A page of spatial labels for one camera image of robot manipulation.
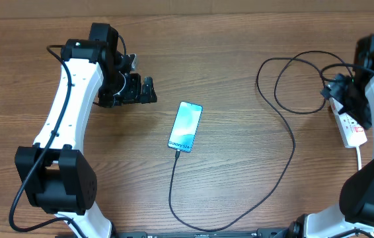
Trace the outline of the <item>blue Galaxy smartphone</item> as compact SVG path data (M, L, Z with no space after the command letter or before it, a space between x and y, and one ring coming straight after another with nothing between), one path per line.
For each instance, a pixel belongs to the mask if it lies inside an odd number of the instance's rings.
M171 149L191 152L202 116L203 106L182 101L179 104L174 124L168 139Z

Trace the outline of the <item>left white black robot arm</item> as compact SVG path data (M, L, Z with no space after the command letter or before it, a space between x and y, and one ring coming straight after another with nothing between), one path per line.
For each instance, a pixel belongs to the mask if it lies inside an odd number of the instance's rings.
M109 24L93 23L86 40L48 46L61 65L57 93L33 144L15 154L22 181L17 198L26 196L52 222L65 222L75 237L117 236L96 203L97 177L83 153L92 107L157 101L152 78L135 71L136 55L118 51L123 44Z

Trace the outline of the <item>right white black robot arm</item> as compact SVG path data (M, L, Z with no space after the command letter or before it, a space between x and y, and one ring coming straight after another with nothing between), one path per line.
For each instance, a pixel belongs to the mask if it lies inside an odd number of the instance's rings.
M373 130L373 158L344 183L338 203L303 214L277 237L374 237L374 34L357 41L350 67L354 75L338 74L321 94L338 101L340 113L363 129Z

